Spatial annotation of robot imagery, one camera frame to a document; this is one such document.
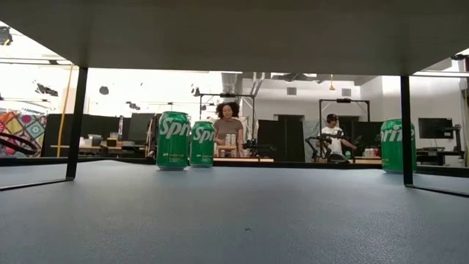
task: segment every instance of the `gray table surface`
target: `gray table surface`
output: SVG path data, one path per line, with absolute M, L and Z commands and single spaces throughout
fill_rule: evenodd
M 0 183 L 63 175 L 1 168 Z M 468 199 L 381 170 L 98 161 L 79 164 L 73 182 L 0 192 L 0 263 L 468 263 L 468 219 Z

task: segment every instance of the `computer monitor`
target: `computer monitor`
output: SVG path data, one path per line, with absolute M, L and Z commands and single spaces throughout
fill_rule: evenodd
M 352 122 L 353 143 L 359 141 L 362 147 L 379 147 L 383 122 Z
M 421 139 L 453 139 L 452 118 L 419 118 L 418 131 Z
M 155 116 L 153 113 L 149 114 L 136 114 L 132 113 L 130 119 L 129 137 L 128 140 L 136 144 L 144 144 L 147 141 L 147 132 L 149 121 Z

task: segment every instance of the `curly hair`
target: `curly hair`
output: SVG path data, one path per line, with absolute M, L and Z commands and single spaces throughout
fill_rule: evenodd
M 238 117 L 240 114 L 240 105 L 238 105 L 236 102 L 229 102 L 229 103 L 219 103 L 217 105 L 217 114 L 218 118 L 223 118 L 223 107 L 229 106 L 231 107 L 233 111 L 233 117 Z

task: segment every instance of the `white t-shirt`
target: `white t-shirt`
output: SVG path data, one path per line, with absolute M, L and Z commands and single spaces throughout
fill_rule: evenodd
M 342 131 L 341 128 L 335 127 L 335 128 L 329 128 L 329 127 L 324 127 L 321 129 L 321 133 L 329 133 L 332 135 L 337 135 L 337 131 Z M 333 153 L 342 153 L 342 145 L 340 139 L 335 139 L 335 138 L 330 138 L 332 140 L 332 144 L 329 144 L 330 151 Z

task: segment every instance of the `green soda can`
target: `green soda can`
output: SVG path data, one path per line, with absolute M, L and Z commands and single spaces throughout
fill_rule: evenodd
M 213 165 L 213 144 L 215 129 L 211 122 L 197 121 L 192 128 L 191 166 L 209 167 Z
M 183 170 L 188 165 L 191 124 L 186 113 L 166 111 L 160 118 L 156 164 L 161 170 Z
M 412 129 L 412 167 L 417 169 L 416 130 Z M 389 173 L 402 173 L 402 120 L 390 119 L 381 125 L 381 158 L 383 169 Z

